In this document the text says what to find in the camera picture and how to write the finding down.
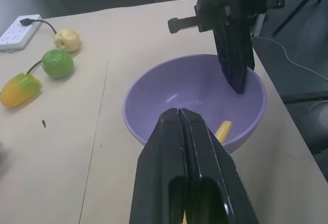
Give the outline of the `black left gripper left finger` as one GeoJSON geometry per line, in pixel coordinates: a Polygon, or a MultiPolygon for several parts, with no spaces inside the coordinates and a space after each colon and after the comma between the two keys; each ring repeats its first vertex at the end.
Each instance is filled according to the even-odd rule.
{"type": "Polygon", "coordinates": [[[168,109],[138,158],[129,224],[181,224],[187,176],[182,124],[168,109]]]}

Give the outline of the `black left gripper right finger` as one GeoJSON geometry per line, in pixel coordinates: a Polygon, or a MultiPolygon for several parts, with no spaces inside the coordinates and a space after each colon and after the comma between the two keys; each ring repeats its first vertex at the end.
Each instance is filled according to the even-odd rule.
{"type": "Polygon", "coordinates": [[[259,224],[236,165],[203,118],[179,109],[189,167],[187,224],[259,224]]]}

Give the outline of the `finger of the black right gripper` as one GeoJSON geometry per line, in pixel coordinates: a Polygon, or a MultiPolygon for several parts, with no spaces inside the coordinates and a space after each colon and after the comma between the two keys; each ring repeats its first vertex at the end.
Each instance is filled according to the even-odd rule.
{"type": "Polygon", "coordinates": [[[239,25],[239,35],[240,60],[238,63],[238,70],[243,71],[246,67],[249,67],[250,69],[254,70],[255,61],[249,26],[239,25]]]}
{"type": "Polygon", "coordinates": [[[247,66],[243,61],[240,32],[234,26],[216,26],[213,33],[222,72],[233,90],[237,94],[242,94],[247,66]]]}

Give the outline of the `purple plastic bowl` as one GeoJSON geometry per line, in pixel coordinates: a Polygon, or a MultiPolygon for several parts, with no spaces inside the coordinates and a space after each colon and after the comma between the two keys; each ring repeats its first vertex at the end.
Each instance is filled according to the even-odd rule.
{"type": "Polygon", "coordinates": [[[231,121],[223,147],[232,153],[252,135],[266,106],[265,86],[252,69],[247,69],[244,92],[237,94],[226,81],[217,55],[201,54],[178,57],[148,70],[127,92],[122,116],[142,145],[170,108],[201,115],[213,133],[224,121],[231,121]]]}

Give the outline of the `black metal stand legs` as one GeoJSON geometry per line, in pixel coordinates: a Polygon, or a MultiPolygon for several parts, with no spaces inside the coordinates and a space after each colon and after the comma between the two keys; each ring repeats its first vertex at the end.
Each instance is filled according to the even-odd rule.
{"type": "Polygon", "coordinates": [[[286,26],[294,19],[300,22],[310,22],[321,10],[327,6],[328,0],[302,0],[295,9],[280,23],[280,25],[273,31],[272,37],[276,38],[286,26]]]}

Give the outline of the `green toy apple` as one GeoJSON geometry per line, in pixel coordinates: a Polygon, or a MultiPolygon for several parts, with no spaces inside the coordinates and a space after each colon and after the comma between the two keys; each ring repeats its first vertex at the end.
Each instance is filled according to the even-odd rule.
{"type": "Polygon", "coordinates": [[[41,58],[43,70],[53,79],[69,76],[74,69],[72,56],[64,50],[53,49],[41,58]]]}

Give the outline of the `pale yellow toy apple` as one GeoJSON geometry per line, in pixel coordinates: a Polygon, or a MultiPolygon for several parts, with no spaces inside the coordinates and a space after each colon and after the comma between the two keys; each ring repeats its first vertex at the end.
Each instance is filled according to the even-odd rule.
{"type": "Polygon", "coordinates": [[[54,43],[57,49],[71,53],[79,50],[81,40],[79,34],[75,31],[61,29],[55,34],[54,43]]]}

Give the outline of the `yellow green toy mango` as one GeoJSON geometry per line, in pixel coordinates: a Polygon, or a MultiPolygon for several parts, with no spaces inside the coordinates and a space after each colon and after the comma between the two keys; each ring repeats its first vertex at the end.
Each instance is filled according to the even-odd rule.
{"type": "Polygon", "coordinates": [[[18,107],[31,100],[41,88],[41,82],[33,75],[20,73],[3,86],[0,102],[7,108],[18,107]]]}

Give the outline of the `white power strip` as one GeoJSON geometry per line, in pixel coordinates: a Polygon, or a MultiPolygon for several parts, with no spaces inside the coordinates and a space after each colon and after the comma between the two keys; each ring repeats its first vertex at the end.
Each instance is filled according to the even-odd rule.
{"type": "Polygon", "coordinates": [[[23,50],[39,29],[41,22],[23,26],[22,19],[42,19],[39,14],[19,16],[11,26],[0,36],[0,52],[23,50]]]}

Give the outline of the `white metal frame leg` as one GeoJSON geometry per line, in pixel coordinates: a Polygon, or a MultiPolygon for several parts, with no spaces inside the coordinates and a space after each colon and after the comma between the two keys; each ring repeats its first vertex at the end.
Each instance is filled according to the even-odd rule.
{"type": "Polygon", "coordinates": [[[253,37],[258,37],[265,19],[265,13],[257,15],[255,25],[253,27],[253,37]]]}

